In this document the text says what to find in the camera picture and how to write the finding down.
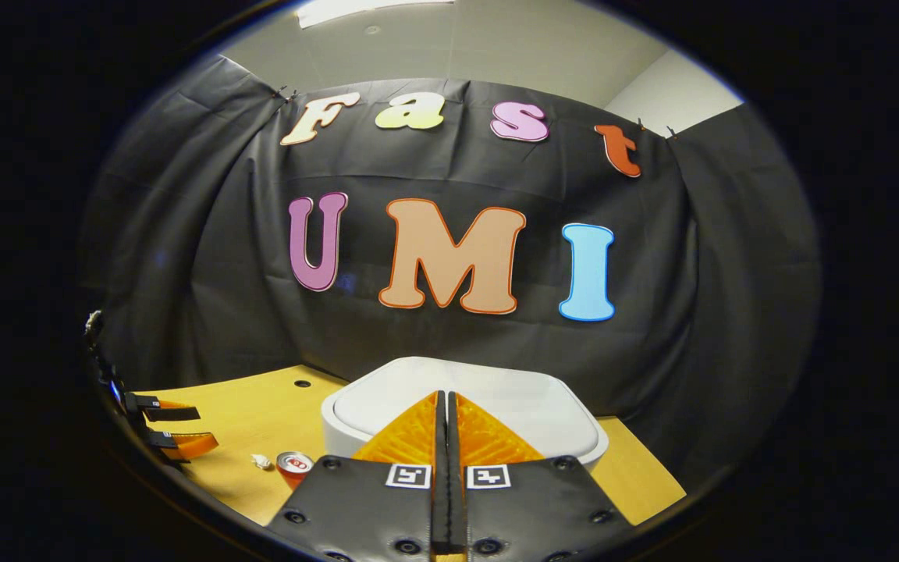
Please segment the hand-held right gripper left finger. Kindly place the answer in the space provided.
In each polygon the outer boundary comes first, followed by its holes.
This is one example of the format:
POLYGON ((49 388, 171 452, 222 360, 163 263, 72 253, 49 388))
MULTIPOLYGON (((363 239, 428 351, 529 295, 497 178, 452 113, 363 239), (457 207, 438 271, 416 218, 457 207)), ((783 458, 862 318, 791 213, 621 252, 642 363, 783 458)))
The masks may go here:
POLYGON ((450 552, 447 394, 397 415, 349 457, 318 459, 268 530, 326 560, 432 561, 450 552))

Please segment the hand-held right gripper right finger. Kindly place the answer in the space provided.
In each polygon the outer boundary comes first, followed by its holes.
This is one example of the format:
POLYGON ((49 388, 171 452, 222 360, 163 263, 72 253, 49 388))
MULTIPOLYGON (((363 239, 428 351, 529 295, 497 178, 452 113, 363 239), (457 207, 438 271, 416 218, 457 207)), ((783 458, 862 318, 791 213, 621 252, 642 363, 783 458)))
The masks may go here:
POLYGON ((474 406, 447 393, 447 553, 463 561, 563 561, 631 523, 572 456, 465 465, 474 406))

